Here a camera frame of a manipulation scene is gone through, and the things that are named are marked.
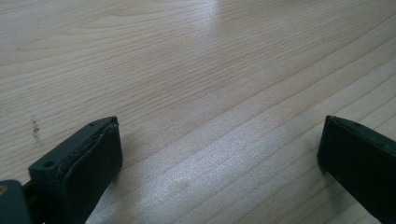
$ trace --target wooden table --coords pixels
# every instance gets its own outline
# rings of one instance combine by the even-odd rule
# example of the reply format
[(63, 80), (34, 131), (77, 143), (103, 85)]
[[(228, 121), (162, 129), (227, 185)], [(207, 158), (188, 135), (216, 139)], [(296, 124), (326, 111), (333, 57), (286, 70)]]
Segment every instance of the wooden table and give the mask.
[(316, 153), (396, 139), (392, 0), (0, 2), (0, 178), (95, 119), (124, 165), (88, 223), (376, 223)]

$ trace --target table surface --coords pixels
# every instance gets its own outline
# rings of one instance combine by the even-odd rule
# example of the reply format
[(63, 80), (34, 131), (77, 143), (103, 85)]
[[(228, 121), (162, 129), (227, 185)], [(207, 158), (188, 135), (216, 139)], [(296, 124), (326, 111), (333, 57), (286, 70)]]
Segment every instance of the table surface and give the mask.
[(392, 0), (0, 2), (0, 179), (116, 115), (88, 223), (376, 223), (316, 153), (326, 115), (396, 139)]

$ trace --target light wood surface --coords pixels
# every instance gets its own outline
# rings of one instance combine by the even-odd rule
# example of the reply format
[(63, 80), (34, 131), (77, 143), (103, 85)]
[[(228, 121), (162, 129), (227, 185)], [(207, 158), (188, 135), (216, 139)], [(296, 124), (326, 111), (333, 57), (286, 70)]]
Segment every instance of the light wood surface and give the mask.
[(0, 1), (0, 178), (116, 115), (88, 223), (376, 223), (316, 153), (325, 116), (396, 139), (392, 0)]

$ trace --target black plastic piece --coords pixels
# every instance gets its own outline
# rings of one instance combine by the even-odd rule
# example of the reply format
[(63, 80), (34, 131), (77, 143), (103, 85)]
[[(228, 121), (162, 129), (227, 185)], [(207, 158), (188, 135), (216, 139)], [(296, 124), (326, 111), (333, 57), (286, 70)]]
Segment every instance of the black plastic piece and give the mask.
[[(33, 163), (31, 181), (23, 189), (10, 182), (8, 191), (14, 193), (0, 195), (0, 223), (84, 223), (121, 166), (117, 118), (92, 122)], [(18, 206), (5, 214), (5, 204), (14, 203)], [(15, 209), (20, 206), (29, 212)], [(7, 216), (27, 218), (1, 219)]]
[(396, 223), (396, 142), (357, 122), (328, 116), (318, 163), (382, 223)]

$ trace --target wood grain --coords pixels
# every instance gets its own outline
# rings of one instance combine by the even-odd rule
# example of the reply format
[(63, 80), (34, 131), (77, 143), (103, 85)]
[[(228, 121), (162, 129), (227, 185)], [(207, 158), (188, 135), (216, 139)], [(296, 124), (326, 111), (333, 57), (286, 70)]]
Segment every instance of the wood grain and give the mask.
[(116, 115), (88, 223), (377, 223), (316, 153), (325, 116), (396, 139), (396, 2), (0, 1), (0, 178)]

